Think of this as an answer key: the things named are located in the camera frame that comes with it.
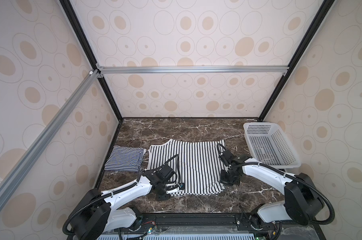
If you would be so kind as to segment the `black white striped tank top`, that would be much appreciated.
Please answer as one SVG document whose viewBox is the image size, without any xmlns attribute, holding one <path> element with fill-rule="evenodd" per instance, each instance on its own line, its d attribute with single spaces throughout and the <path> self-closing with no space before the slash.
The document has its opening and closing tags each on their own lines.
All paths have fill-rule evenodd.
<svg viewBox="0 0 362 240">
<path fill-rule="evenodd" d="M 225 146 L 224 140 L 190 143 L 172 139 L 162 145 L 152 145 L 148 169 L 158 168 L 179 155 L 178 179 L 185 184 L 185 189 L 171 193 L 171 196 L 217 195 L 225 189 L 220 183 L 220 172 L 227 169 L 219 158 L 217 144 Z"/>
</svg>

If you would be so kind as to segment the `blue white striped tank top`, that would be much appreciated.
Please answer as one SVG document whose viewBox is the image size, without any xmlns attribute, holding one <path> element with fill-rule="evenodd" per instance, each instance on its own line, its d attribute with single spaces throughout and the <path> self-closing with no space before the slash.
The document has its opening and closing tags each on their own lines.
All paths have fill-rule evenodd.
<svg viewBox="0 0 362 240">
<path fill-rule="evenodd" d="M 137 173 L 141 170 L 146 152 L 147 150 L 143 148 L 130 148 L 115 145 L 105 164 L 105 170 Z"/>
</svg>

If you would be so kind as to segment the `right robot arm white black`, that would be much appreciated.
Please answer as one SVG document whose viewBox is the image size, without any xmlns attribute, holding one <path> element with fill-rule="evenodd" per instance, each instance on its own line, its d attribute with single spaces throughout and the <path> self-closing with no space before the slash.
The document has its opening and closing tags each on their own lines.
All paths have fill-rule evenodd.
<svg viewBox="0 0 362 240">
<path fill-rule="evenodd" d="M 256 178 L 279 191 L 284 200 L 261 204 L 252 210 L 250 221 L 254 229 L 261 223 L 294 221 L 307 226 L 310 223 L 328 225 L 335 220 L 335 210 L 328 198 L 306 174 L 290 174 L 261 163 L 248 155 L 237 157 L 218 144 L 219 158 L 226 169 L 220 172 L 220 182 L 226 186 L 239 185 L 244 175 Z"/>
</svg>

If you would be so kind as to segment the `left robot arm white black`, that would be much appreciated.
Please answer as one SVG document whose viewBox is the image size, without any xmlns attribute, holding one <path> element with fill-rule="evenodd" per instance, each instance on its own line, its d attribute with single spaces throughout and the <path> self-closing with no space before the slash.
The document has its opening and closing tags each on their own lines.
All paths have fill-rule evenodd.
<svg viewBox="0 0 362 240">
<path fill-rule="evenodd" d="M 67 236 L 76 236 L 79 240 L 96 240 L 104 232 L 119 228 L 130 228 L 139 224 L 140 213 L 133 208 L 122 206 L 151 192 L 161 200 L 170 197 L 170 191 L 183 187 L 180 182 L 180 167 L 171 168 L 163 164 L 152 170 L 139 173 L 136 180 L 118 188 L 99 191 L 92 189 L 82 198 L 70 213 L 62 226 Z"/>
</svg>

